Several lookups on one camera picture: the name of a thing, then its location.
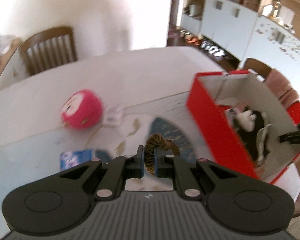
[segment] chair backrest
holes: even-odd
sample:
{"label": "chair backrest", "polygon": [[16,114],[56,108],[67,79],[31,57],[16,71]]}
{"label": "chair backrest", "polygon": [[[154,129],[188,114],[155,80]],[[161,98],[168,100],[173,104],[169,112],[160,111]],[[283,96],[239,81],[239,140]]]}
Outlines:
{"label": "chair backrest", "polygon": [[37,33],[19,47],[30,75],[77,61],[73,31],[60,26]]}
{"label": "chair backrest", "polygon": [[254,58],[247,58],[246,62],[244,63],[243,69],[244,70],[252,69],[263,78],[267,78],[267,76],[270,74],[272,70],[272,68],[270,68],[268,65]]}

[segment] open cardboard box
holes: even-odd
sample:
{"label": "open cardboard box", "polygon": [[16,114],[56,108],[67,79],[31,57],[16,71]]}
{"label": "open cardboard box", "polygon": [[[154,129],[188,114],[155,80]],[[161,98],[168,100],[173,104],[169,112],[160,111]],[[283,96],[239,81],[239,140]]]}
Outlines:
{"label": "open cardboard box", "polygon": [[[228,125],[217,105],[243,103],[265,112],[269,123],[268,148],[263,169],[257,173],[240,137]],[[289,114],[272,92],[249,71],[198,73],[187,107],[202,132],[215,161],[248,176],[274,183],[300,153],[300,144],[279,143],[278,137],[297,130]]]}

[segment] pink cloth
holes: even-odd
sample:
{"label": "pink cloth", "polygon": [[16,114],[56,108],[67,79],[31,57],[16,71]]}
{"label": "pink cloth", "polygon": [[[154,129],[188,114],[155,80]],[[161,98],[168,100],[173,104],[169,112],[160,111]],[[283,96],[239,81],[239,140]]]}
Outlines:
{"label": "pink cloth", "polygon": [[264,83],[286,109],[299,101],[299,94],[292,88],[290,81],[278,70],[271,70]]}

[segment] brown hair tie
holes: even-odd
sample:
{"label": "brown hair tie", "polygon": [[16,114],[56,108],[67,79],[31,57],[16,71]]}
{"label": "brown hair tie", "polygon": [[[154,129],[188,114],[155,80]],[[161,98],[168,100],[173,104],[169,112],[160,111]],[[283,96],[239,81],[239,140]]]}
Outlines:
{"label": "brown hair tie", "polygon": [[159,146],[164,151],[171,150],[173,155],[180,155],[179,147],[171,140],[165,140],[160,133],[154,133],[149,137],[145,145],[146,170],[154,175],[154,148]]}

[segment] pink plush toy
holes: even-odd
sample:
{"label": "pink plush toy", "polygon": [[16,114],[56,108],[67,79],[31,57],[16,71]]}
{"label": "pink plush toy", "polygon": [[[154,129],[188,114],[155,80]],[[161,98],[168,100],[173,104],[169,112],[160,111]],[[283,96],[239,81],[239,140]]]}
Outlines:
{"label": "pink plush toy", "polygon": [[63,122],[74,129],[85,129],[95,125],[101,115],[102,102],[88,89],[75,93],[61,108]]}

